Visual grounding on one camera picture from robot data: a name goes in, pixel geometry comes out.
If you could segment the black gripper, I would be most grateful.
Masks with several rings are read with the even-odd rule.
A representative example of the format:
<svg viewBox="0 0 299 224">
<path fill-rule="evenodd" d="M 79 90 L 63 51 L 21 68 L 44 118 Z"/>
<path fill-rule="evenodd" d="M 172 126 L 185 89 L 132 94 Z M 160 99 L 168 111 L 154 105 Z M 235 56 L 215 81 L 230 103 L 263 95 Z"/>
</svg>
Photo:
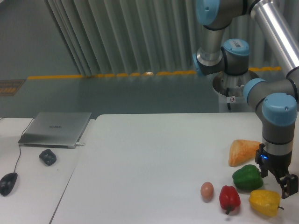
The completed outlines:
<svg viewBox="0 0 299 224">
<path fill-rule="evenodd" d="M 271 172 L 282 189 L 281 198 L 286 199 L 299 191 L 299 178 L 290 174 L 288 167 L 292 160 L 292 151 L 286 154 L 273 154 L 261 143 L 256 151 L 255 163 L 259 165 L 262 178 Z"/>
</svg>

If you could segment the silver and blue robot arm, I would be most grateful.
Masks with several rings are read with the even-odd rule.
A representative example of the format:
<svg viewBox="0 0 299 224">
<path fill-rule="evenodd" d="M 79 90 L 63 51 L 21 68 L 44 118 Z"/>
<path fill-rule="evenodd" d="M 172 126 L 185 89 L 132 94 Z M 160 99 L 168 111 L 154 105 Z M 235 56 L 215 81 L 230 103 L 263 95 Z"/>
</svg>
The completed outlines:
<svg viewBox="0 0 299 224">
<path fill-rule="evenodd" d="M 299 190 L 299 179 L 290 174 L 292 146 L 299 102 L 299 45 L 278 8 L 276 0 L 198 0 L 196 16 L 203 26 L 203 42 L 193 55 L 199 75 L 223 72 L 225 94 L 240 91 L 262 122 L 263 142 L 255 161 L 262 177 L 272 173 L 282 198 Z M 280 63 L 285 79 L 268 83 L 249 73 L 249 45 L 241 39 L 222 42 L 225 29 L 235 17 L 254 19 Z"/>
</svg>

